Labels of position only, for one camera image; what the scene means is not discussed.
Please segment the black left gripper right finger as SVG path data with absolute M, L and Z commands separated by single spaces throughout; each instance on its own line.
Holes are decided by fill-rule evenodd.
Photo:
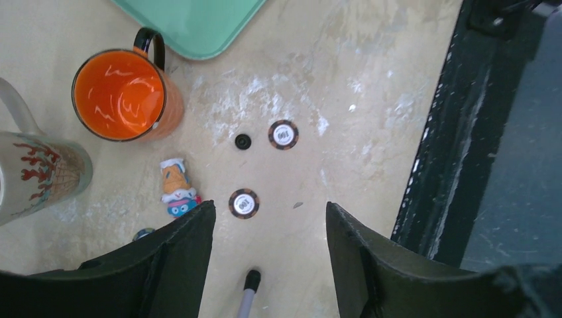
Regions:
M 326 231 L 342 317 L 560 317 L 561 266 L 471 272 L 424 258 L 336 203 Z

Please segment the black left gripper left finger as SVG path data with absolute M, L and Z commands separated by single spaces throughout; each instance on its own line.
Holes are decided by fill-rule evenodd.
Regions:
M 2 317 L 197 317 L 216 212 L 204 201 L 76 270 L 1 273 Z

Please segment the cream mug with coral print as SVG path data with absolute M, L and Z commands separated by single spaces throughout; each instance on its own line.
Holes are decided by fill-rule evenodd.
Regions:
M 93 164 L 76 142 L 46 135 L 19 92 L 1 80 L 1 101 L 17 132 L 1 132 L 1 224 L 32 215 L 82 193 Z

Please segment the orange mug black handle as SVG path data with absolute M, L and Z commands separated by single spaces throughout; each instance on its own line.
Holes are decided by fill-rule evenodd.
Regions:
M 72 105 L 82 125 L 113 142 L 148 141 L 171 134 L 184 117 L 182 93 L 165 74 L 162 35 L 137 32 L 130 50 L 111 48 L 89 57 L 72 82 Z

